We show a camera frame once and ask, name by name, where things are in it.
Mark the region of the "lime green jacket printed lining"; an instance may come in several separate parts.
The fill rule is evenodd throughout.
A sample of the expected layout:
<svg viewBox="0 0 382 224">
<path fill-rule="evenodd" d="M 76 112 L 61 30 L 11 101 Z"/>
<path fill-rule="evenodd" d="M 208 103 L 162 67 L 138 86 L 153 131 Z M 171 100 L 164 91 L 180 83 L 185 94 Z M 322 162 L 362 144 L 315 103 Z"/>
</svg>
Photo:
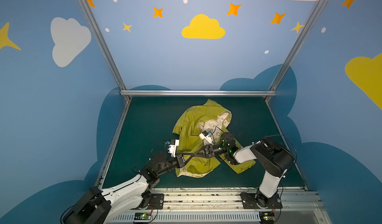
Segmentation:
<svg viewBox="0 0 382 224">
<path fill-rule="evenodd" d="M 194 153 L 204 146 L 199 134 L 210 131 L 213 141 L 221 142 L 221 136 L 227 132 L 232 119 L 232 113 L 213 100 L 204 105 L 188 108 L 176 122 L 173 133 L 179 135 L 180 144 L 176 154 L 183 152 Z M 176 175 L 203 178 L 220 165 L 217 158 L 197 157 L 195 165 L 176 169 Z"/>
</svg>

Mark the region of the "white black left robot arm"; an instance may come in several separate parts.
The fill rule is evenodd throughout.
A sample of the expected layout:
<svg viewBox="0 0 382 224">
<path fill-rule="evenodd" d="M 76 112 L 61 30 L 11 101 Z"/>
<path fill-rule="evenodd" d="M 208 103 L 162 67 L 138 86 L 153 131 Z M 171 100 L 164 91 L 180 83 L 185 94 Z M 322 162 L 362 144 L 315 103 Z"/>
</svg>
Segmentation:
<svg viewBox="0 0 382 224">
<path fill-rule="evenodd" d="M 60 218 L 62 224 L 105 224 L 124 210 L 145 206 L 149 189 L 160 181 L 160 175 L 184 167 L 195 154 L 190 152 L 168 158 L 156 153 L 132 179 L 111 188 L 89 189 L 80 200 L 69 207 Z"/>
</svg>

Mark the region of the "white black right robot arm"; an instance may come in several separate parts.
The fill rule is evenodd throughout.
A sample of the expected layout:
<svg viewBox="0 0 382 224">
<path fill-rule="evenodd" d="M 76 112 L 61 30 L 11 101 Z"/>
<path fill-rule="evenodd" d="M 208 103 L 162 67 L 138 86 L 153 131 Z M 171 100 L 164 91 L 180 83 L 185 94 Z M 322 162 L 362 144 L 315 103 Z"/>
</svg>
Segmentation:
<svg viewBox="0 0 382 224">
<path fill-rule="evenodd" d="M 212 134 L 203 132 L 200 138 L 206 141 L 203 147 L 191 154 L 191 157 L 212 158 L 224 155 L 229 164 L 239 165 L 247 161 L 257 160 L 265 169 L 262 183 L 257 191 L 258 198 L 268 200 L 277 194 L 277 188 L 285 174 L 295 165 L 293 154 L 272 139 L 264 137 L 249 146 L 238 147 L 236 139 L 229 132 L 224 132 L 220 143 L 216 144 Z"/>
</svg>

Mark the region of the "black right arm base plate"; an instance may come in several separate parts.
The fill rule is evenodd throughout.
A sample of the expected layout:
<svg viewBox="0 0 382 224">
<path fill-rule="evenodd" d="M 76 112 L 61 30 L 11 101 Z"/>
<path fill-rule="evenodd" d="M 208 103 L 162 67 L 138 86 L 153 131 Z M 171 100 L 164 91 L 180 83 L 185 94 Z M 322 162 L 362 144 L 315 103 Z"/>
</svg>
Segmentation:
<svg viewBox="0 0 382 224">
<path fill-rule="evenodd" d="M 256 193 L 240 193 L 242 205 L 244 209 L 282 209 L 281 198 L 276 192 L 271 198 L 266 197 L 261 192 Z"/>
</svg>

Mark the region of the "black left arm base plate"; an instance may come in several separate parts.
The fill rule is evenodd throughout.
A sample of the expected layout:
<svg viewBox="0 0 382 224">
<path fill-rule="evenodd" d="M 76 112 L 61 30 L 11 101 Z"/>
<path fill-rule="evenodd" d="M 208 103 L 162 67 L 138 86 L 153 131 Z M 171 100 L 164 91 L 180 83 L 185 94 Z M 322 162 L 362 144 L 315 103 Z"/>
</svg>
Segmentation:
<svg viewBox="0 0 382 224">
<path fill-rule="evenodd" d="M 154 209 L 163 209 L 164 205 L 164 194 L 152 194 L 149 192 L 146 192 L 141 195 L 142 196 L 142 202 L 139 204 L 138 209 L 141 210 L 151 210 Z"/>
</svg>

